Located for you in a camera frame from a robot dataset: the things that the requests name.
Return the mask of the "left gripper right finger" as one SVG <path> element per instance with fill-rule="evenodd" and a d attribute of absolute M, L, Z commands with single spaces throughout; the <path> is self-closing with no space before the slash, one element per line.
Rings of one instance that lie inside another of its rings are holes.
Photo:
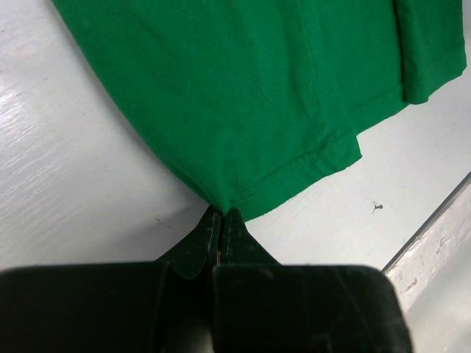
<path fill-rule="evenodd" d="M 223 218 L 219 233 L 219 264 L 279 265 L 249 233 L 242 214 L 231 209 Z"/>

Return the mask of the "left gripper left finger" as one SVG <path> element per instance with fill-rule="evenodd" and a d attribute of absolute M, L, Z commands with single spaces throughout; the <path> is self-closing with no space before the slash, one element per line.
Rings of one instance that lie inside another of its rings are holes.
<path fill-rule="evenodd" d="M 195 228 L 156 261 L 182 279 L 195 279 L 216 263 L 220 234 L 221 214 L 209 206 Z"/>

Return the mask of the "green t shirt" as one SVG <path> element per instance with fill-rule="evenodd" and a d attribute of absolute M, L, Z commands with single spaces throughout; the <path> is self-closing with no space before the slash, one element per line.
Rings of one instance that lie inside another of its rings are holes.
<path fill-rule="evenodd" d="M 467 65 L 461 1 L 56 1 L 111 99 L 220 213 L 263 215 Z"/>

